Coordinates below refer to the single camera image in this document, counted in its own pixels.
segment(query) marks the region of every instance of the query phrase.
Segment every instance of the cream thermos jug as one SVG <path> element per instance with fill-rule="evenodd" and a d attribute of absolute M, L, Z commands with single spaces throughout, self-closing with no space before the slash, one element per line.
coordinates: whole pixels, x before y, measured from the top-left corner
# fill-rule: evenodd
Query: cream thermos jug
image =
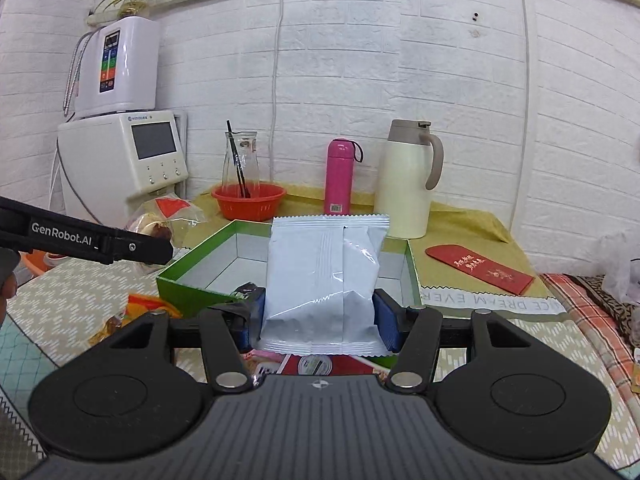
<path fill-rule="evenodd" d="M 422 238 L 427 232 L 431 190 L 442 173 L 444 150 L 428 121 L 394 119 L 380 168 L 374 210 L 389 215 L 389 236 Z"/>

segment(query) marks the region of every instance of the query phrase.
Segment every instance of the silver screw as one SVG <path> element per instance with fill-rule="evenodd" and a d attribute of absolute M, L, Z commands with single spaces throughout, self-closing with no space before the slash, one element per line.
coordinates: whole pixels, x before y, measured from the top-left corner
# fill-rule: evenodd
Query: silver screw
<path fill-rule="evenodd" d="M 216 382 L 223 388 L 239 388 L 247 381 L 246 375 L 240 372 L 224 372 L 216 377 Z"/>
<path fill-rule="evenodd" d="M 391 376 L 391 382 L 398 388 L 414 388 L 422 382 L 422 377 L 415 372 L 398 372 Z"/>

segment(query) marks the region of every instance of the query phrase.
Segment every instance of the white packet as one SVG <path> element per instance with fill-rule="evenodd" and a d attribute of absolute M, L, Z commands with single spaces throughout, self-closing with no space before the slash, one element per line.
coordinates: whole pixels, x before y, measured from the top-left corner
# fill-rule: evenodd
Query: white packet
<path fill-rule="evenodd" d="M 371 301 L 388 228 L 384 215 L 275 218 L 259 347 L 388 355 Z"/>

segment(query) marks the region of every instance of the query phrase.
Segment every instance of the thermos lid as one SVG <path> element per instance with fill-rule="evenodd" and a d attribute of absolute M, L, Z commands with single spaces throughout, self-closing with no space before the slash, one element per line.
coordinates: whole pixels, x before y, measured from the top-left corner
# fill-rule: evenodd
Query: thermos lid
<path fill-rule="evenodd" d="M 429 121 L 405 121 L 394 119 L 391 121 L 388 140 L 393 142 L 405 142 L 407 144 L 421 144 L 429 146 L 430 142 L 422 135 L 429 133 Z"/>
<path fill-rule="evenodd" d="M 356 154 L 356 148 L 350 140 L 334 139 L 329 143 L 326 154 L 335 158 L 352 159 Z"/>

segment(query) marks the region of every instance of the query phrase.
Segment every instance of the red plastic basket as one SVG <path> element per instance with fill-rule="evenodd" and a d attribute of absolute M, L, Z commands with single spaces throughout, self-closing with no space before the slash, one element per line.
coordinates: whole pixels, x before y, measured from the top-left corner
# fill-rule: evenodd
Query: red plastic basket
<path fill-rule="evenodd" d="M 227 220 L 251 220 L 262 222 L 276 216 L 276 209 L 287 190 L 275 184 L 260 183 L 260 196 L 257 198 L 237 198 L 222 194 L 222 186 L 211 191 L 211 196 L 218 200 L 222 216 Z"/>

